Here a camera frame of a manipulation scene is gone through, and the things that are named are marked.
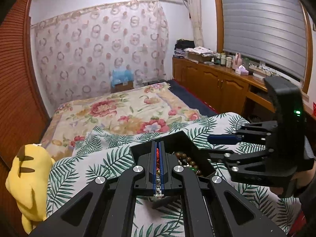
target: tissue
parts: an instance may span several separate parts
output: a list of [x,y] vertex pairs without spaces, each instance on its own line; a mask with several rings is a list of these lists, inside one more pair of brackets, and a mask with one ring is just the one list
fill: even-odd
[[245,67],[243,65],[239,66],[238,68],[236,68],[236,74],[238,75],[248,75],[248,70],[245,69]]

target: window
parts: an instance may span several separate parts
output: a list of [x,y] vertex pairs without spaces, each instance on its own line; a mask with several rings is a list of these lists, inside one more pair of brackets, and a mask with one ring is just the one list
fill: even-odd
[[299,0],[222,0],[224,50],[304,79],[306,31]]

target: green leaf pattern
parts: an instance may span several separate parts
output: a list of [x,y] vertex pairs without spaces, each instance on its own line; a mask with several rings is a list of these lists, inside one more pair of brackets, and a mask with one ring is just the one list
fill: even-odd
[[[248,122],[238,114],[229,112],[191,122],[173,122],[170,125],[170,132],[184,131],[199,148],[230,149],[240,154],[263,149],[262,145],[249,143],[210,145],[206,141],[211,133],[232,133],[246,123]],[[168,134],[144,133],[120,136],[112,135],[99,126],[94,127],[84,141],[76,143],[73,157],[61,159],[53,165],[48,182],[47,215],[50,216],[97,176],[113,178],[132,167],[134,161],[130,154],[130,146]],[[223,163],[209,162],[216,169],[216,175],[234,186],[254,206],[288,233],[300,210],[298,199],[279,199],[267,187],[234,183]],[[184,237],[181,202],[172,202],[166,207],[153,210],[147,197],[138,196],[132,236]]]

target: wooden window frame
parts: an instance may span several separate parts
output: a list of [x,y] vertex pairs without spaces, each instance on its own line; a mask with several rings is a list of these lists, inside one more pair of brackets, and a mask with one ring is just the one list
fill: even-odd
[[[222,53],[224,49],[224,16],[223,16],[223,4],[222,0],[215,0],[216,7],[216,24],[217,24],[217,52]],[[305,77],[303,85],[301,87],[302,92],[307,94],[309,84],[312,77],[312,65],[313,65],[313,41],[312,41],[312,28],[309,21],[309,15],[302,5],[305,29],[306,29],[306,65],[305,65]]]

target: floor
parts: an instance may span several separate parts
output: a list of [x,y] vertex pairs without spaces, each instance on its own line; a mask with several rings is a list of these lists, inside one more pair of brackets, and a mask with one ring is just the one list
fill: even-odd
[[217,113],[215,113],[208,105],[179,85],[175,80],[169,80],[167,83],[170,84],[169,90],[178,96],[191,109],[198,109],[201,115],[208,117],[217,115]]

